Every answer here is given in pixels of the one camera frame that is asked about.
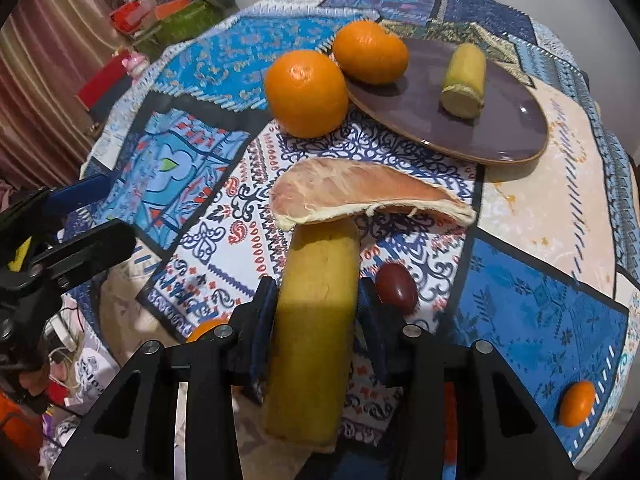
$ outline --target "patterned tablecloth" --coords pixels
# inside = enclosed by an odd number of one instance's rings
[[[457,160],[354,107],[331,135],[281,133],[264,98],[264,71],[289,50],[329,52],[343,25],[363,19],[406,38],[482,48],[543,109],[549,144],[540,160],[518,168]],[[182,340],[249,300],[262,275],[280,278],[290,235],[274,225],[268,193],[310,156],[382,162],[476,208],[479,221],[469,229],[428,215],[357,218],[362,275],[388,260],[404,263],[420,294],[409,320],[431,332],[446,326],[464,344],[493,342],[577,460],[610,421],[636,354],[640,232],[629,160],[558,38],[492,0],[258,2],[169,47],[114,106],[84,168],[85,176],[111,175],[113,189],[79,211],[68,234],[109,218],[133,224],[139,243],[127,265],[146,276],[137,300]],[[74,294],[89,317],[89,286]],[[581,379],[595,384],[596,403],[583,424],[563,428],[554,410]],[[376,381],[357,338],[337,452],[309,456],[268,442],[255,409],[242,403],[245,478],[315,478],[319,470],[351,478],[357,470],[382,479],[385,428],[400,397]]]

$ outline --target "metal bolt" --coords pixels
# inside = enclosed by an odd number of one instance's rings
[[[476,341],[476,350],[481,354],[490,354],[494,351],[494,346],[488,341],[481,339],[480,341]]]
[[[233,332],[234,328],[231,325],[218,325],[213,329],[213,335],[219,337],[220,339],[229,337]]]
[[[0,341],[6,341],[11,337],[14,332],[14,322],[11,319],[5,319],[0,324]]]
[[[402,327],[402,333],[407,337],[420,337],[422,329],[417,325],[409,324]]]
[[[147,341],[142,345],[142,351],[147,355],[155,354],[159,349],[160,343],[155,340]]]
[[[29,269],[29,276],[35,278],[38,274],[42,272],[42,266],[40,264],[35,264]]]

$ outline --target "small orange fruit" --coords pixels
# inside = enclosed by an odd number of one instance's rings
[[[280,125],[302,139],[334,131],[349,107],[342,72],[314,50],[294,50],[279,57],[264,76],[264,93]]]
[[[201,323],[196,327],[196,329],[191,332],[191,335],[187,338],[187,343],[192,343],[200,338],[200,336],[204,335],[205,332],[217,327],[218,325],[226,324],[226,319],[222,319],[221,317],[217,317],[215,319],[209,319],[204,323]]]
[[[341,28],[334,57],[345,73],[372,85],[400,79],[409,65],[404,41],[374,22],[352,22]]]
[[[560,403],[558,421],[567,428],[574,428],[589,416],[596,397],[591,381],[579,381],[571,386]]]

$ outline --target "oval plate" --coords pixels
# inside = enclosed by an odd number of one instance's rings
[[[409,66],[391,85],[372,86],[347,78],[353,103],[396,133],[432,150],[481,164],[521,164],[545,151],[546,118],[527,88],[487,60],[484,109],[465,121],[438,102],[455,44],[404,40]]]

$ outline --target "tablecloth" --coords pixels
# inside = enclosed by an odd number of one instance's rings
[[[465,162],[355,107],[328,136],[281,132],[264,97],[265,70],[289,50],[329,54],[335,33],[364,19],[406,38],[482,48],[545,113],[542,157],[515,168]],[[493,0],[263,0],[169,47],[114,106],[84,168],[85,176],[108,174],[113,189],[76,213],[67,231],[130,222],[138,244],[124,267],[146,277],[137,300],[184,340],[250,300],[262,275],[281,277],[290,235],[274,225],[268,193],[309,156],[388,164],[478,211],[468,229],[429,215],[356,218],[361,274],[404,263],[420,298],[408,321],[461,344],[494,343],[577,461],[615,412],[638,347],[640,231],[630,161],[561,41]],[[88,288],[75,292],[81,306]],[[596,386],[594,409],[580,426],[563,428],[554,410],[580,379]],[[245,477],[384,478],[385,429],[401,395],[376,380],[357,337],[337,452],[309,456],[269,442],[248,405],[236,418]]]

